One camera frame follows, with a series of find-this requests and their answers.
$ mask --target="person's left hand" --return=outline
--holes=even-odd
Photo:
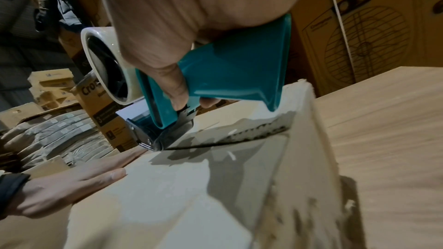
[[[6,215],[41,218],[76,203],[126,176],[123,168],[147,152],[138,146],[54,175],[28,181],[12,198]]]

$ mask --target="fan grille drawing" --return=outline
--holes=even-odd
[[[353,84],[399,66],[409,44],[409,27],[396,10],[377,6],[343,19],[353,58],[346,50],[340,27],[329,39],[325,64],[335,79]]]

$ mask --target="wooden surface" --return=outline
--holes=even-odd
[[[317,99],[369,249],[443,248],[443,68],[401,67]]]

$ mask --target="sleeve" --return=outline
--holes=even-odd
[[[29,174],[23,173],[4,174],[0,177],[0,217],[4,217],[4,210],[29,177]]]

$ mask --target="teal tape dispenser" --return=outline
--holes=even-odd
[[[262,101],[272,112],[280,104],[291,37],[289,14],[188,52],[178,66],[186,79],[189,101],[178,112],[152,78],[127,65],[118,50],[112,51],[117,44],[115,34],[109,39],[103,30],[82,31],[85,53],[116,102],[131,103],[143,93],[148,110],[125,121],[134,139],[145,148],[167,149],[190,130],[200,97]],[[137,86],[129,86],[129,81]]]

